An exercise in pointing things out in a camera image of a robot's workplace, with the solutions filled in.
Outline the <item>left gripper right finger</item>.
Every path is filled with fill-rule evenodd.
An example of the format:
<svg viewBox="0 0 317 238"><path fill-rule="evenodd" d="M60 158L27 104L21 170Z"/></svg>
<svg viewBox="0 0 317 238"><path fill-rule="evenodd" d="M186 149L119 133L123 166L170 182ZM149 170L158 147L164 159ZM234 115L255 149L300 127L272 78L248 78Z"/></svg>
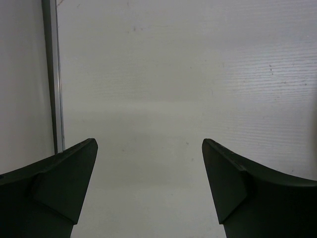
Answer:
<svg viewBox="0 0 317 238"><path fill-rule="evenodd" d="M316 237L316 181L268 168L212 139L203 141L202 153L228 238Z"/></svg>

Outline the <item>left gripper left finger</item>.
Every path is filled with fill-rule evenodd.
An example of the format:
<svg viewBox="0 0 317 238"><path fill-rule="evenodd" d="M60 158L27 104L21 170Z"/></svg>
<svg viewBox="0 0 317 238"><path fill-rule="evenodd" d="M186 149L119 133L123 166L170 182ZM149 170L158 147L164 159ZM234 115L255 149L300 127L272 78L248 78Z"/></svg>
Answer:
<svg viewBox="0 0 317 238"><path fill-rule="evenodd" d="M98 151L86 139L0 176L2 238L68 238L78 224Z"/></svg>

